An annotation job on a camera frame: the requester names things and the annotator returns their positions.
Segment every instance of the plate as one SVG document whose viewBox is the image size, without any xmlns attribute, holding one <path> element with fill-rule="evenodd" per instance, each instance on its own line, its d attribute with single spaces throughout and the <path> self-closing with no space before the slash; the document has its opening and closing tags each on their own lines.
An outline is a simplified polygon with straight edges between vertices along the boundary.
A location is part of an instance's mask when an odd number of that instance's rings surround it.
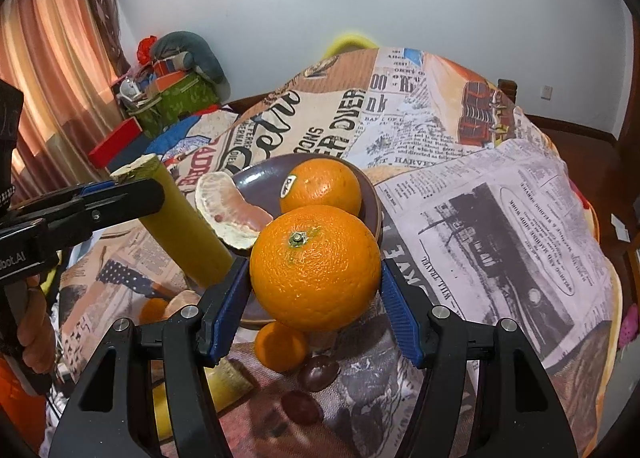
<svg viewBox="0 0 640 458">
<path fill-rule="evenodd" d="M 362 193 L 362 205 L 358 217 L 369 228 L 376 240 L 380 241 L 382 212 L 376 190 L 364 173 L 345 160 L 323 154 L 292 153 L 283 154 L 260 162 L 234 174 L 233 180 L 244 199 L 252 205 L 264 209 L 273 218 L 280 215 L 280 190 L 284 179 L 293 167 L 312 158 L 330 158 L 347 165 L 358 178 Z M 272 322 L 271 316 L 260 306 L 252 293 L 247 302 L 242 323 L 264 325 Z"/>
</svg>

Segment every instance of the metal screw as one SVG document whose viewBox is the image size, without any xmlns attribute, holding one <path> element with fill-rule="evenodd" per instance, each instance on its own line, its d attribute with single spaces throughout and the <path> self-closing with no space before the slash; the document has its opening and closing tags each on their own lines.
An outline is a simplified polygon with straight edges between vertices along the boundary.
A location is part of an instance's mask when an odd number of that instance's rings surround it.
<svg viewBox="0 0 640 458">
<path fill-rule="evenodd" d="M 449 315 L 451 315 L 449 308 L 441 305 L 434 306 L 433 310 L 431 310 L 431 313 L 433 314 L 434 317 L 437 317 L 438 319 L 446 319 L 447 317 L 449 317 Z"/>
<path fill-rule="evenodd" d="M 518 324 L 513 319 L 502 319 L 500 321 L 500 326 L 502 326 L 503 330 L 507 330 L 508 332 L 514 332 L 518 329 Z"/>
<path fill-rule="evenodd" d="M 185 306 L 182 310 L 180 310 L 180 315 L 185 319 L 191 319 L 192 317 L 198 315 L 198 307 L 194 306 L 193 304 Z"/>
<path fill-rule="evenodd" d="M 125 319 L 124 317 L 113 323 L 113 329 L 116 330 L 116 332 L 124 332 L 127 328 L 129 328 L 129 319 Z"/>
</svg>

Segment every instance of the grapefruit slice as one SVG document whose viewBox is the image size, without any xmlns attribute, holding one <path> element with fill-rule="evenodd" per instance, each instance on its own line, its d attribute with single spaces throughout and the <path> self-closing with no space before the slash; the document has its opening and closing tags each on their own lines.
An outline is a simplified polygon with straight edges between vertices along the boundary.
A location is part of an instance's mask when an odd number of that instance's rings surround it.
<svg viewBox="0 0 640 458">
<path fill-rule="evenodd" d="M 201 176 L 195 201 L 216 235 L 234 248 L 251 248 L 262 229 L 273 221 L 265 210 L 244 201 L 231 176 L 224 172 Z"/>
</svg>

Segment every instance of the striped curtain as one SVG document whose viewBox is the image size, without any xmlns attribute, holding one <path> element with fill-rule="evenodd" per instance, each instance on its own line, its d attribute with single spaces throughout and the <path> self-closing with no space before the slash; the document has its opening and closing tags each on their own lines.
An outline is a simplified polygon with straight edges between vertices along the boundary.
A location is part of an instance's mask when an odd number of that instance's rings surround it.
<svg viewBox="0 0 640 458">
<path fill-rule="evenodd" d="M 5 0 L 0 78 L 24 93 L 12 157 L 14 202 L 106 176 L 86 154 L 122 115 L 87 0 Z"/>
</svg>

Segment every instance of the wall outlet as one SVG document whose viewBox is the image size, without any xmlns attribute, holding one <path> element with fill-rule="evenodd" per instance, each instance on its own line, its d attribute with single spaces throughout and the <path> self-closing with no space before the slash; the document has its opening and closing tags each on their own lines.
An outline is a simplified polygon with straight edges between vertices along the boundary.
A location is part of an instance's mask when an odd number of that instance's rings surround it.
<svg viewBox="0 0 640 458">
<path fill-rule="evenodd" d="M 542 86 L 540 90 L 540 98 L 543 100 L 551 100 L 551 92 L 554 90 L 551 86 Z"/>
</svg>

